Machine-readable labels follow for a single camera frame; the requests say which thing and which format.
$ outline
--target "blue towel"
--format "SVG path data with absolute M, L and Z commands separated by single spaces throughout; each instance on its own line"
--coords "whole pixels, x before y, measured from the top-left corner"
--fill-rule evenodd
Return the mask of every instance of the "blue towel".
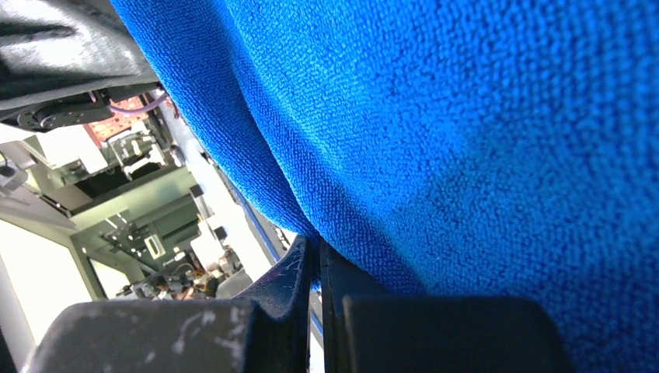
M 659 371 L 655 0 L 113 3 L 269 219 L 391 291 L 535 299 L 580 371 Z

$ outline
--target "blue cable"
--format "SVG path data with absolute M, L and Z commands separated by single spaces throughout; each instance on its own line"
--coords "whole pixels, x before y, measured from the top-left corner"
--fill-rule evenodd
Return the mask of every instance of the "blue cable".
M 245 199 L 245 197 L 240 193 L 239 190 L 237 190 L 233 184 L 231 184 L 231 187 L 233 191 L 235 192 L 235 195 L 238 197 L 238 200 L 240 204 L 242 205 L 242 209 L 245 210 L 247 213 L 247 216 L 249 219 L 252 220 L 252 223 L 254 223 L 254 226 L 256 227 L 256 230 L 259 232 L 259 235 L 261 236 L 261 240 L 265 242 L 268 251 L 270 251 L 270 254 L 274 258 L 276 262 L 278 262 L 281 259 L 281 256 L 277 252 L 277 250 L 274 248 L 272 242 L 270 242 L 270 239 L 268 238 L 266 232 L 263 230 L 263 226 L 259 223 L 259 221 L 256 219 L 256 215 L 254 214 L 254 211 L 252 211 L 252 208 L 249 206 L 249 203 Z M 320 319 L 316 315 L 313 310 L 311 311 L 311 322 L 313 325 L 316 327 L 318 332 L 320 333 L 320 336 L 323 336 L 323 325 L 320 323 Z

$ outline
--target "fabric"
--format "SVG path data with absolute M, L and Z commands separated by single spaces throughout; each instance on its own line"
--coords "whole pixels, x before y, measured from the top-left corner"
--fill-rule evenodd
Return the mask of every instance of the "fabric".
M 391 291 L 515 295 L 659 371 L 654 0 L 113 0 L 275 223 Z

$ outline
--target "blue terry cloth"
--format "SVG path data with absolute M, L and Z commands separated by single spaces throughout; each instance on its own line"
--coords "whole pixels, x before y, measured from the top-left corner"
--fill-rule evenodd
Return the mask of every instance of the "blue terry cloth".
M 392 291 L 517 295 L 659 371 L 655 0 L 113 0 L 269 219 Z

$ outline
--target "towel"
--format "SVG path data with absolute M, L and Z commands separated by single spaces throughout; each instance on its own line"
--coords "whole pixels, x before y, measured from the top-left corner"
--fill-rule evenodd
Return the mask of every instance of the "towel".
M 659 3 L 113 4 L 271 221 L 393 292 L 534 299 L 578 371 L 659 371 Z

